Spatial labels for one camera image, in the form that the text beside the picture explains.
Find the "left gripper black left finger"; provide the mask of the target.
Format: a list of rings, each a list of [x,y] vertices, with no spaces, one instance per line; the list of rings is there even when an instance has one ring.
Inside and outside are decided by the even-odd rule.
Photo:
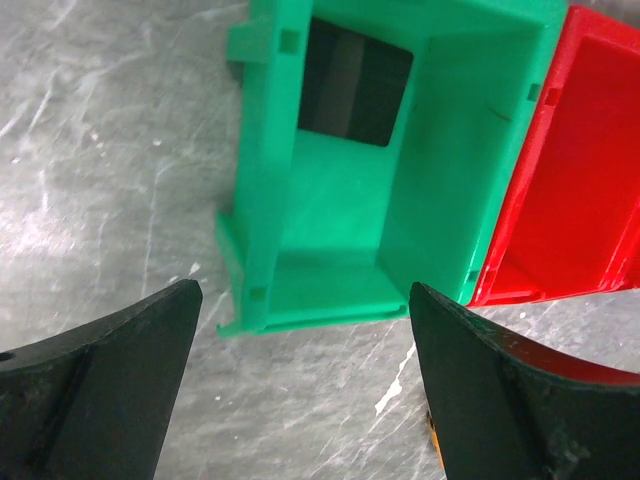
[[[151,479],[203,294],[175,284],[1,354],[4,479]]]

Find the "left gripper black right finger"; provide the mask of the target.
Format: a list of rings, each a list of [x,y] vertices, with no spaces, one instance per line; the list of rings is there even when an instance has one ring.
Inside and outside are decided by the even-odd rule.
[[[638,374],[551,349],[419,282],[409,310],[447,478],[638,478]]]

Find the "tan leather card holder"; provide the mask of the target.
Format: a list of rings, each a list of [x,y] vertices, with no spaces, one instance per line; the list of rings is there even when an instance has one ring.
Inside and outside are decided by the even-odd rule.
[[[438,441],[438,437],[437,437],[437,433],[436,433],[436,429],[435,429],[435,424],[433,421],[433,416],[431,411],[428,409],[426,412],[426,423],[427,426],[429,428],[429,436],[430,436],[430,441],[431,444],[438,456],[438,460],[440,463],[440,466],[444,469],[444,461],[443,461],[443,457],[442,457],[442,453],[441,453],[441,449],[439,446],[439,441]]]

